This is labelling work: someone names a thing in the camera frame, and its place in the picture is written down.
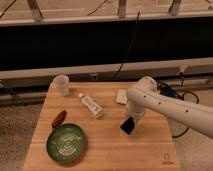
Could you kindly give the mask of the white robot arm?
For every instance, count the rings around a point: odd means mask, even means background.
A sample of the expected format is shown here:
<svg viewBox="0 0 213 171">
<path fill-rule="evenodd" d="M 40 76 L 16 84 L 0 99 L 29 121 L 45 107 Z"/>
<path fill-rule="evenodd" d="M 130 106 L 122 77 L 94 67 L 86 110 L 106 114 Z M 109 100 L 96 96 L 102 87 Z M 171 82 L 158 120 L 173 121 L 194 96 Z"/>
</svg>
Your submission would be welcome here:
<svg viewBox="0 0 213 171">
<path fill-rule="evenodd" d="M 213 138 L 213 108 L 159 94 L 152 77 L 145 76 L 129 87 L 126 97 L 128 114 L 133 118 L 141 119 L 149 108 Z"/>
</svg>

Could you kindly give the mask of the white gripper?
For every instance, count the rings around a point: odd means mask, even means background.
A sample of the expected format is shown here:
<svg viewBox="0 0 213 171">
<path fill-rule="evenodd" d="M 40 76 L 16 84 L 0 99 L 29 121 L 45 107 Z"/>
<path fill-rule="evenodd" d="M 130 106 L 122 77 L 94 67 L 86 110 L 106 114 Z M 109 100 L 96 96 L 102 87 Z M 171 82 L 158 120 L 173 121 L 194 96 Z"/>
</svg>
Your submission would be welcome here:
<svg viewBox="0 0 213 171">
<path fill-rule="evenodd" d="M 127 103 L 127 114 L 128 118 L 133 117 L 135 121 L 135 127 L 138 124 L 138 122 L 144 117 L 145 114 L 145 108 L 135 104 L 133 102 L 128 102 Z"/>
</svg>

